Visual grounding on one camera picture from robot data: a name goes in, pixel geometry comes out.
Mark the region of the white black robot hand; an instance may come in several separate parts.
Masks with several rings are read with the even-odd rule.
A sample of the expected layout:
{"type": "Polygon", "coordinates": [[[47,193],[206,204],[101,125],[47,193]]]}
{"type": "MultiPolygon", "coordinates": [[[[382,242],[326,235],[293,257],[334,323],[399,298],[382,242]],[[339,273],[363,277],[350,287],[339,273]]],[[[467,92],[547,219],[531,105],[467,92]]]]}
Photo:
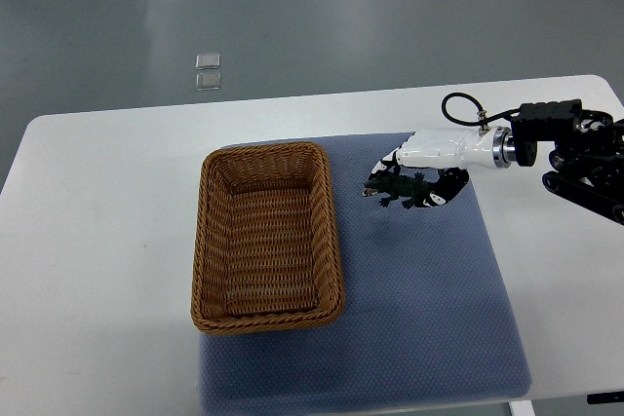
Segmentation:
{"type": "Polygon", "coordinates": [[[508,128],[422,130],[382,157],[371,170],[369,180],[389,173],[409,177],[423,173],[426,181],[434,183],[425,199],[425,208],[436,208],[463,190],[469,181],[469,167],[506,169],[515,161],[513,137],[508,128]]]}

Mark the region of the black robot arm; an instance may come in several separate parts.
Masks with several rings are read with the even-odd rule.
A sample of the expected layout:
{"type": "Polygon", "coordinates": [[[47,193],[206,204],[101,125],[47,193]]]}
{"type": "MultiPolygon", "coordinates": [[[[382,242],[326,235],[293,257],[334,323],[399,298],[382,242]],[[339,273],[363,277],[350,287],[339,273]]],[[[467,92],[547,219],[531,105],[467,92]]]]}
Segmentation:
{"type": "Polygon", "coordinates": [[[537,144],[552,142],[553,168],[542,176],[551,193],[623,222],[623,121],[585,109],[579,99],[525,103],[508,118],[516,163],[535,163],[537,144]]]}

